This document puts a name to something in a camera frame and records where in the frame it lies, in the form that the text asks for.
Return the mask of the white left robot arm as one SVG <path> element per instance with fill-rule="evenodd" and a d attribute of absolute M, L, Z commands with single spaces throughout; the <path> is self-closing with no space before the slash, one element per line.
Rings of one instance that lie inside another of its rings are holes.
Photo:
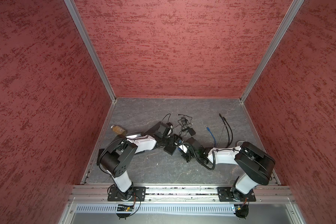
<path fill-rule="evenodd" d="M 99 151 L 97 166 L 113 179 L 113 186 L 108 189 L 108 201 L 131 201 L 136 192 L 144 190 L 135 188 L 128 175 L 127 169 L 133 157 L 161 148 L 172 155 L 183 139 L 174 133 L 171 123 L 158 122 L 145 133 L 128 134 L 119 126 L 112 126 L 112 130 L 117 136 Z"/>

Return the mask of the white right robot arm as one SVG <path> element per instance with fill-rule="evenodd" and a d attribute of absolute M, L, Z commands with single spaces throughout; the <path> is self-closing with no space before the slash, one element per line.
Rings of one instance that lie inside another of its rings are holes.
<path fill-rule="evenodd" d="M 253 189 L 258 185 L 267 186 L 275 166 L 275 159 L 250 142 L 241 141 L 235 147 L 203 147 L 194 138 L 176 144 L 186 162 L 195 159 L 208 170 L 219 164 L 239 166 L 244 174 L 239 176 L 233 186 L 218 187 L 220 202 L 255 202 Z"/>

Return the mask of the black power adapter with cable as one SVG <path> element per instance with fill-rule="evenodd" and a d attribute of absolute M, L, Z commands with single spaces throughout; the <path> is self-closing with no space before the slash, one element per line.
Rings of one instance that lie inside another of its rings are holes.
<path fill-rule="evenodd" d="M 187 134 L 190 136 L 196 135 L 195 130 L 192 128 L 192 120 L 193 118 L 188 115 L 178 114 L 180 119 L 178 120 L 178 126 L 180 127 L 179 136 L 185 137 Z"/>

